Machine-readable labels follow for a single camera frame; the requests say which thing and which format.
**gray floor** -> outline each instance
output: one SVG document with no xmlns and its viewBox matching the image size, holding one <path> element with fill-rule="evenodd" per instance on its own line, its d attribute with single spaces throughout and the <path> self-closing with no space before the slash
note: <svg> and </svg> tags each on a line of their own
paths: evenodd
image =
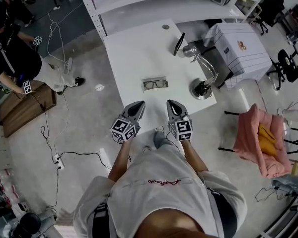
<svg viewBox="0 0 298 238">
<path fill-rule="evenodd" d="M 278 26 L 270 28 L 269 33 L 260 38 L 274 60 L 280 49 L 292 51 Z M 61 50 L 58 49 L 56 55 L 60 54 Z M 68 115 L 62 96 L 57 96 L 57 106 L 48 112 L 52 148 L 54 149 L 55 143 L 58 153 L 98 152 L 106 164 L 112 165 L 120 145 L 112 140 L 109 128 L 123 106 L 105 47 L 93 30 L 68 43 L 66 55 L 74 58 L 73 73 L 85 77 L 86 84 L 65 91 L 70 118 L 67 128 L 55 142 L 54 139 L 66 125 Z M 221 73 L 227 72 L 217 51 L 210 52 L 207 59 Z M 235 235 L 236 238 L 257 237 L 260 231 L 280 215 L 289 200 L 277 200 L 272 195 L 266 201 L 256 202 L 255 195 L 263 187 L 270 188 L 271 181 L 261 177 L 255 164 L 238 158 L 235 153 L 218 150 L 220 145 L 231 147 L 237 131 L 237 118 L 225 115 L 223 111 L 245 112 L 256 103 L 261 109 L 275 114 L 277 108 L 286 108 L 292 101 L 296 102 L 298 80 L 292 84 L 285 82 L 280 91 L 275 91 L 273 85 L 276 78 L 276 75 L 270 78 L 264 76 L 259 83 L 245 80 L 230 91 L 225 87 L 221 90 L 214 89 L 218 103 L 191 116 L 194 123 L 194 138 L 191 141 L 197 152 L 210 170 L 226 173 L 246 197 L 248 214 L 244 225 Z M 99 83 L 105 89 L 96 92 L 94 87 Z M 40 132 L 40 127 L 44 124 L 45 117 L 41 115 L 8 139 L 15 165 L 17 189 L 36 212 L 42 211 L 47 205 L 53 205 L 56 200 L 57 167 L 52 163 L 51 152 Z M 132 157 L 141 152 L 144 145 L 152 144 L 152 133 L 147 132 L 136 137 Z M 298 159 L 298 154 L 292 155 L 292 158 Z M 91 180 L 96 175 L 106 176 L 108 170 L 95 155 L 64 154 L 62 159 L 66 167 L 60 171 L 59 197 L 55 208 L 64 208 L 71 212 Z M 53 229 L 49 232 L 55 236 Z"/>
<path fill-rule="evenodd" d="M 60 9 L 53 10 L 55 4 L 53 0 L 36 0 L 35 4 L 28 5 L 28 9 L 33 15 L 35 15 L 36 21 L 28 26 L 27 28 L 23 27 L 22 22 L 18 22 L 22 26 L 22 31 L 31 36 L 41 36 L 43 42 L 39 48 L 39 54 L 42 57 L 48 55 L 47 53 L 47 43 L 49 34 L 51 32 L 50 25 L 51 20 L 49 19 L 48 12 L 50 12 L 50 17 L 55 22 L 60 22 L 68 13 L 73 9 L 77 8 L 73 13 L 71 13 L 66 19 L 59 24 L 61 29 L 61 36 L 64 45 L 71 40 L 79 37 L 80 35 L 94 29 L 94 25 L 88 15 L 86 7 L 82 4 L 82 0 L 57 0 L 57 3 L 60 5 Z M 49 43 L 49 52 L 53 52 L 59 47 L 61 47 L 62 42 L 60 39 L 60 34 L 58 29 L 53 32 Z"/>
</svg>

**white table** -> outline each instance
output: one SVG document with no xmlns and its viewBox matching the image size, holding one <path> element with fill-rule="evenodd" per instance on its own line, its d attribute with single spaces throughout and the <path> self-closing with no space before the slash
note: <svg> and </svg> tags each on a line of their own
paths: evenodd
<svg viewBox="0 0 298 238">
<path fill-rule="evenodd" d="M 182 47 L 173 56 L 181 33 L 172 20 L 158 21 L 119 32 L 104 38 L 109 61 L 114 73 L 123 105 L 144 100 L 146 110 L 140 120 L 141 130 L 166 124 L 166 102 L 169 99 L 183 104 L 189 114 L 216 103 L 214 95 L 206 100 L 197 100 L 189 92 L 190 83 L 196 78 L 206 78 L 197 62 L 185 58 Z M 142 80 L 166 77 L 168 88 L 143 91 Z"/>
<path fill-rule="evenodd" d="M 272 66 L 263 44 L 247 23 L 216 24 L 206 34 L 204 45 L 210 40 L 234 74 L 225 81 L 228 89 L 243 79 L 260 80 Z"/>
</svg>

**white cable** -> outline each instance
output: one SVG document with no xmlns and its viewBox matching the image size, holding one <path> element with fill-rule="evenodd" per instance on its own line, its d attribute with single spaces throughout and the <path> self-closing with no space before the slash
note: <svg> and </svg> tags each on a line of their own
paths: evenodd
<svg viewBox="0 0 298 238">
<path fill-rule="evenodd" d="M 63 95 L 64 101 L 65 101 L 65 105 L 66 105 L 66 107 L 67 107 L 67 109 L 68 109 L 68 118 L 66 119 L 66 125 L 65 125 L 64 129 L 62 129 L 62 131 L 61 131 L 61 132 L 56 136 L 56 138 L 54 139 L 54 144 L 53 144 L 53 145 L 54 145 L 55 154 L 57 154 L 56 147 L 55 147 L 55 141 L 56 141 L 56 139 L 63 133 L 63 131 L 67 128 L 67 126 L 68 126 L 68 122 L 69 122 L 69 118 L 70 118 L 70 109 L 69 109 L 68 104 L 67 104 L 67 102 L 66 102 L 64 93 L 63 93 L 62 95 Z"/>
<path fill-rule="evenodd" d="M 75 11 L 77 8 L 79 8 L 82 4 L 83 4 L 83 3 L 81 3 L 79 6 L 77 6 L 76 8 L 74 8 L 74 9 L 73 9 L 69 14 L 67 14 L 67 15 L 66 15 L 66 16 L 65 16 L 59 23 L 57 23 L 57 22 L 55 22 L 53 19 L 51 19 L 50 13 L 48 13 L 49 19 L 51 20 L 52 23 L 51 23 L 51 25 L 50 25 L 50 30 L 51 30 L 51 32 L 50 32 L 50 34 L 49 34 L 49 40 L 48 40 L 47 51 L 48 51 L 48 54 L 49 54 L 51 57 L 53 57 L 53 58 L 55 58 L 56 60 L 59 60 L 59 61 L 61 61 L 61 62 L 64 63 L 63 73 L 66 74 L 66 75 L 70 72 L 69 70 L 67 70 L 67 73 L 65 73 L 65 66 L 66 66 L 66 67 L 68 66 L 69 61 L 68 61 L 68 60 L 65 60 L 64 45 L 63 45 L 63 39 L 62 39 L 62 36 L 61 36 L 61 29 L 60 29 L 60 27 L 59 27 L 59 24 L 62 23 L 63 20 L 66 19 L 67 16 L 69 16 L 73 11 Z M 61 60 L 61 59 L 59 59 L 59 58 L 57 58 L 57 57 L 51 55 L 50 52 L 49 52 L 49 43 L 50 43 L 50 39 L 51 39 L 52 34 L 53 34 L 53 32 L 55 31 L 56 28 L 59 29 L 60 39 L 61 39 L 61 43 L 62 43 L 63 60 Z"/>
</svg>

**plug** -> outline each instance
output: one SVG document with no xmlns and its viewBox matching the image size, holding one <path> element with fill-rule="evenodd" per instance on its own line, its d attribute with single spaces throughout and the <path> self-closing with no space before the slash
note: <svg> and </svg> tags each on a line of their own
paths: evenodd
<svg viewBox="0 0 298 238">
<path fill-rule="evenodd" d="M 64 169 L 64 163 L 60 157 L 59 154 L 54 155 L 54 159 L 55 159 L 55 164 L 58 164 L 59 168 L 58 169 Z"/>
</svg>

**office chair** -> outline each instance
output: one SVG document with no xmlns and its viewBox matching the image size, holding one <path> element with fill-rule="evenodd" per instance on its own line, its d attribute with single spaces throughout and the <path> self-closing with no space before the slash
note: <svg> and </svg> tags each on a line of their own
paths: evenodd
<svg viewBox="0 0 298 238">
<path fill-rule="evenodd" d="M 264 25 L 264 22 L 273 27 L 275 25 L 275 18 L 278 13 L 282 12 L 284 7 L 284 0 L 264 0 L 260 4 L 262 12 L 259 14 L 259 18 L 255 19 L 254 22 L 260 25 L 262 29 L 261 35 L 264 34 L 264 28 L 266 33 L 268 33 L 267 27 Z"/>
<path fill-rule="evenodd" d="M 293 83 L 298 79 L 298 65 L 295 64 L 293 57 L 298 55 L 297 50 L 292 55 L 288 55 L 285 50 L 280 50 L 278 53 L 278 62 L 272 60 L 273 66 L 276 70 L 269 71 L 266 73 L 267 76 L 271 73 L 277 73 L 279 86 L 276 88 L 278 91 L 281 87 L 281 82 L 285 81 L 284 75 L 287 80 Z"/>
</svg>

